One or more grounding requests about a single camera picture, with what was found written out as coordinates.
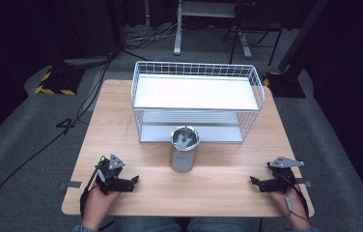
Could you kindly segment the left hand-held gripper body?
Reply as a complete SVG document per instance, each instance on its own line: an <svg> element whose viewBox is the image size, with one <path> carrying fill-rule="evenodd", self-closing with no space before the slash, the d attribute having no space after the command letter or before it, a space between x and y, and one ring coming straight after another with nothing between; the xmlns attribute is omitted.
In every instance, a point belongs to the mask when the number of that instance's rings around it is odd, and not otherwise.
<svg viewBox="0 0 363 232"><path fill-rule="evenodd" d="M96 183L105 195L112 191L131 192L131 181L119 178L124 166L125 163L114 155L109 159L105 156L100 158L96 166Z"/></svg>

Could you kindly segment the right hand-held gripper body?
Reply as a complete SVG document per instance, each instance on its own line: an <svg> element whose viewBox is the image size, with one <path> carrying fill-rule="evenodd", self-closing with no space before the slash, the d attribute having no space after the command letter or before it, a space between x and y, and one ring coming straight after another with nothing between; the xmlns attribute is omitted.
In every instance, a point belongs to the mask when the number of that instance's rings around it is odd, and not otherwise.
<svg viewBox="0 0 363 232"><path fill-rule="evenodd" d="M270 161L267 164L267 167L271 170L273 178L270 180L261 181L261 185L266 186L266 192L286 192L288 188L291 188L296 184L292 168L303 165L303 161L278 157L274 161Z"/></svg>

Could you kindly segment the person's right hand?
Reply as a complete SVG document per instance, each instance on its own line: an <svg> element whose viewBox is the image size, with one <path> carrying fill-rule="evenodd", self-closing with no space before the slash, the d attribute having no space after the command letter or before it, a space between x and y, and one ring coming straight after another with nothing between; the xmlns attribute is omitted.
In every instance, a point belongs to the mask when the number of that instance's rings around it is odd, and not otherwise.
<svg viewBox="0 0 363 232"><path fill-rule="evenodd" d="M286 193L281 191L270 192L268 196L277 204L287 219L302 218L309 221L301 197L294 188L288 189Z"/></svg>

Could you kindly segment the person's left hand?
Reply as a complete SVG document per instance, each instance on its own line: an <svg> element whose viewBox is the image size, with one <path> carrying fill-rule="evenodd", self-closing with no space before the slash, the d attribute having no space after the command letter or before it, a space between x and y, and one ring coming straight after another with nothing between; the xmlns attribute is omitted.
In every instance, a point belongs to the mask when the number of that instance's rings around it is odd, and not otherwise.
<svg viewBox="0 0 363 232"><path fill-rule="evenodd" d="M118 191L112 191L108 195L104 194L99 187L93 188L84 208L84 216L81 225L98 231L102 221L107 217L113 203L120 197Z"/></svg>

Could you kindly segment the grey tape strip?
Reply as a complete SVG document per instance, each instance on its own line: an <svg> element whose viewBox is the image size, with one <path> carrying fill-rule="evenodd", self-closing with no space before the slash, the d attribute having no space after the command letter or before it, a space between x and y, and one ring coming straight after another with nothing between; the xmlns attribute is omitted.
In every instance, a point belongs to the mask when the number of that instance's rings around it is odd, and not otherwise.
<svg viewBox="0 0 363 232"><path fill-rule="evenodd" d="M310 188L312 186L312 183L308 180L304 180L303 178L295 178L296 182L298 184L305 185L307 188Z"/></svg>
<svg viewBox="0 0 363 232"><path fill-rule="evenodd" d="M67 190L67 189L80 189L82 186L82 182L76 181L69 181L66 183L61 183L58 187L60 190Z"/></svg>

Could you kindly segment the silver metal can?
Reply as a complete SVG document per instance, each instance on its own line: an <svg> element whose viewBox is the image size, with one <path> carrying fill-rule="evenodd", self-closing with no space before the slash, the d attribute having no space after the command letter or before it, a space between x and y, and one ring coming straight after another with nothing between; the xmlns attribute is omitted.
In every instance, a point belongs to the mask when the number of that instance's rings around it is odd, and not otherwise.
<svg viewBox="0 0 363 232"><path fill-rule="evenodd" d="M172 144L170 165L176 172L189 172L195 162L196 153L200 144L198 132L191 126L176 127L171 132Z"/></svg>

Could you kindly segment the person's blue jeans legs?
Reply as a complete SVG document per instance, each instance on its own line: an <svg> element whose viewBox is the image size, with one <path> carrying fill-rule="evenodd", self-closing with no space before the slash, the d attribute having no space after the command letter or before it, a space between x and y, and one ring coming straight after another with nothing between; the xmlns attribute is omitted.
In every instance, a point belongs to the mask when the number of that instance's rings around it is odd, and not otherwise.
<svg viewBox="0 0 363 232"><path fill-rule="evenodd" d="M114 232L261 232L249 217L114 217Z"/></svg>

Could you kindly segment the black yellow striped stand base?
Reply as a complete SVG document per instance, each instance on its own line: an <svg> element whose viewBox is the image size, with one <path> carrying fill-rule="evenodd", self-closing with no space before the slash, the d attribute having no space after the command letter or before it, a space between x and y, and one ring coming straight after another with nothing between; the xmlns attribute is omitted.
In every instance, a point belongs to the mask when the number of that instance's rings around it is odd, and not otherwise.
<svg viewBox="0 0 363 232"><path fill-rule="evenodd" d="M42 77L35 93L74 96L77 94L84 73L85 71L80 69L67 69L66 71L61 71L49 68Z"/></svg>
<svg viewBox="0 0 363 232"><path fill-rule="evenodd" d="M305 94L298 80L288 76L284 72L264 73L263 84L269 88L274 98L305 98Z"/></svg>

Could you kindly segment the black chair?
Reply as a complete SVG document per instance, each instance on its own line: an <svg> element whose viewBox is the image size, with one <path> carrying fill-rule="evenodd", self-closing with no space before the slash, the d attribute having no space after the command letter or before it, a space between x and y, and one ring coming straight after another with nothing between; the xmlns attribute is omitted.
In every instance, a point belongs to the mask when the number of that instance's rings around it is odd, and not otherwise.
<svg viewBox="0 0 363 232"><path fill-rule="evenodd" d="M274 43L262 46L262 48L272 49L268 60L268 63L271 64L283 31L283 25L272 5L265 1L246 1L235 5L234 14L233 25L228 29L224 37L224 40L226 40L231 33L234 34L229 63L233 62L237 41L245 38L246 34L263 33L262 37L256 42L256 47L261 47L261 42L269 33L273 32L276 34Z"/></svg>

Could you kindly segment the black slanted stand post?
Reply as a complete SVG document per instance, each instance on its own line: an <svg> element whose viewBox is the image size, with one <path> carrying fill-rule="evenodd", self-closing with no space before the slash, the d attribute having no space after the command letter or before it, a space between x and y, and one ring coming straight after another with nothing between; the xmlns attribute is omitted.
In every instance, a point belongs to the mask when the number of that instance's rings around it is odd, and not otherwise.
<svg viewBox="0 0 363 232"><path fill-rule="evenodd" d="M329 0L318 0L318 2L315 4L314 8L309 13L308 17L306 18L305 22L300 28L297 36L293 40L293 43L291 44L288 51L284 55L283 59L279 63L278 65L279 71L284 72L287 69L287 67L291 65L292 61L294 60L295 54L301 48L302 43L304 42L308 33L311 31L314 24L320 17L328 1Z"/></svg>

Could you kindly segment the white desk frame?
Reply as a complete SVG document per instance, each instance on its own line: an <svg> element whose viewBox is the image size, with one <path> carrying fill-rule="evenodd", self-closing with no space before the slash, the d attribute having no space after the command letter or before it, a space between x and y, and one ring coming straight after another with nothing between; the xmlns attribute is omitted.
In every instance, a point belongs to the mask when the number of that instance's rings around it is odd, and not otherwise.
<svg viewBox="0 0 363 232"><path fill-rule="evenodd" d="M203 16L218 18L234 18L236 3L216 3L215 0L178 0L177 31L173 53L182 52L182 20L185 16Z"/></svg>

